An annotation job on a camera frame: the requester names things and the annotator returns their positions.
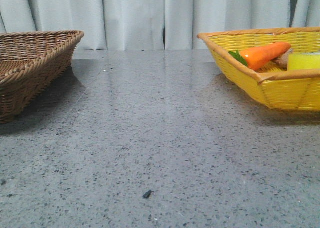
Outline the brown wicker basket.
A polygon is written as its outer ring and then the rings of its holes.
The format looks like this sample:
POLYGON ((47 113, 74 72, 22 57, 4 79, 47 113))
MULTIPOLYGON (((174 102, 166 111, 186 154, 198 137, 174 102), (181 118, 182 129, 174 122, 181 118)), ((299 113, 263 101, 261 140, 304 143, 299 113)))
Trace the brown wicker basket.
POLYGON ((8 123, 72 63, 83 31, 0 35, 0 121, 8 123))

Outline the brown ginger root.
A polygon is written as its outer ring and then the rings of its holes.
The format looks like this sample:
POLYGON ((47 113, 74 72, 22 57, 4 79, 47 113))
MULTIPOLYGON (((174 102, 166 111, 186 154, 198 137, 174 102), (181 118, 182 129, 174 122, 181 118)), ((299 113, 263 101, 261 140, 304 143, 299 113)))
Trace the brown ginger root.
POLYGON ((274 59, 274 62, 282 68, 288 67, 289 54, 293 52, 293 48, 288 49, 285 53, 274 59))

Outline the yellow tape roll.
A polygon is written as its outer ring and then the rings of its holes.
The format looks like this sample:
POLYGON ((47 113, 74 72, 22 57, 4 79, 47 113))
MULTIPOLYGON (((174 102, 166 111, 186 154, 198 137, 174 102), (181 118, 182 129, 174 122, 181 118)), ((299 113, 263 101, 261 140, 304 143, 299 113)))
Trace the yellow tape roll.
POLYGON ((319 52, 293 52, 288 56, 287 69, 319 69, 320 53, 319 52))

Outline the orange toy carrot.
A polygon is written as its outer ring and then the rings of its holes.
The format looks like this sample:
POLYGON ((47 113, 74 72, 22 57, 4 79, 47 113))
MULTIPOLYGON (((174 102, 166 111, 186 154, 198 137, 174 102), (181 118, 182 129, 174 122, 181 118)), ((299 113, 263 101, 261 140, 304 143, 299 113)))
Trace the orange toy carrot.
POLYGON ((269 61, 283 55, 291 48, 288 42, 275 42, 264 46, 251 47, 244 50, 229 51, 236 60, 252 70, 258 70, 269 61))

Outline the small black debris piece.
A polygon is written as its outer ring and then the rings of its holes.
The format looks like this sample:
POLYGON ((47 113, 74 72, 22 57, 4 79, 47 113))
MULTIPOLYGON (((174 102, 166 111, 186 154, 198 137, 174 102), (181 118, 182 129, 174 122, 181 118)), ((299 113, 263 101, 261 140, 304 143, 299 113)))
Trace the small black debris piece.
POLYGON ((150 189, 147 192, 145 192, 142 197, 144 199, 148 199, 152 195, 152 193, 153 193, 153 191, 150 189))

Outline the white curtain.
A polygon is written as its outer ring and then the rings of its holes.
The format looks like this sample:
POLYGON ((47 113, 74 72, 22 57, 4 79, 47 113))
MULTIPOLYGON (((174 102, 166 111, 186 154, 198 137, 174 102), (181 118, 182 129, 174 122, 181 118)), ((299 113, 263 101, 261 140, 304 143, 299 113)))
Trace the white curtain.
POLYGON ((202 49, 201 32, 320 24, 320 0, 0 0, 2 32, 82 30, 88 50, 202 49))

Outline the yellow wicker basket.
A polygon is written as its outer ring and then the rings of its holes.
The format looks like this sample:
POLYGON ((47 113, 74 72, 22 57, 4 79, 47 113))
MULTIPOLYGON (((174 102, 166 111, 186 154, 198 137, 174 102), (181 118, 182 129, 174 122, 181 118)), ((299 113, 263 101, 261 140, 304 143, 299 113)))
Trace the yellow wicker basket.
POLYGON ((319 110, 319 69, 287 71, 269 62, 259 71, 253 71, 229 54, 229 51, 277 41, 289 42, 294 51, 316 52, 320 49, 319 27, 232 30, 199 33, 198 38, 206 43, 225 76, 254 100, 271 109, 319 110))

